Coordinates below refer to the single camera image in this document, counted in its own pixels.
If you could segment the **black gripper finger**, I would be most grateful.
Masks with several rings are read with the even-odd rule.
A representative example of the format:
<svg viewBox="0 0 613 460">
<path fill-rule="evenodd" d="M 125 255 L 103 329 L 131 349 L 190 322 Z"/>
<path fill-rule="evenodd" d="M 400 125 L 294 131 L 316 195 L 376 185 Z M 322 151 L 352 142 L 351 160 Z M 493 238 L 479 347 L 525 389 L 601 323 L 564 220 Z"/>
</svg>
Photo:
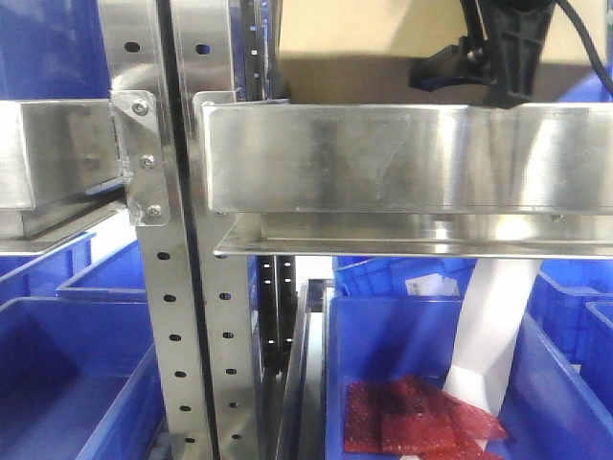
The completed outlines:
<svg viewBox="0 0 613 460">
<path fill-rule="evenodd" d="M 482 1 L 492 83 L 486 104 L 511 108 L 528 103 L 553 18 L 553 1 Z"/>
<path fill-rule="evenodd" d="M 489 1 L 461 1 L 466 33 L 456 44 L 419 60 L 409 71 L 409 86 L 439 90 L 458 85 L 493 88 L 498 82 L 493 16 Z"/>
</svg>

